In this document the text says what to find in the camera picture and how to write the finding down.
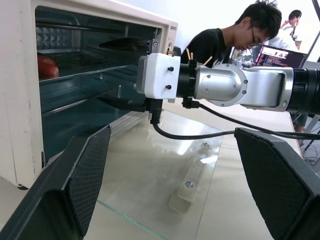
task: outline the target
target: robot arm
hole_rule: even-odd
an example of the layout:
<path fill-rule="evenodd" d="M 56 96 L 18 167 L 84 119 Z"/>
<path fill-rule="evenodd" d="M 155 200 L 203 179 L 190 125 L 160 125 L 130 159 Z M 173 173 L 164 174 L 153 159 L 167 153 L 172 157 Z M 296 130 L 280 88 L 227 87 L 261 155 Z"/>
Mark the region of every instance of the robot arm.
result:
<path fill-rule="evenodd" d="M 320 114 L 320 72 L 290 67 L 242 70 L 221 64 L 180 64 L 179 57 L 153 53 L 138 66 L 137 91 L 154 100 L 206 99 L 214 105 L 240 104 L 250 109 Z"/>

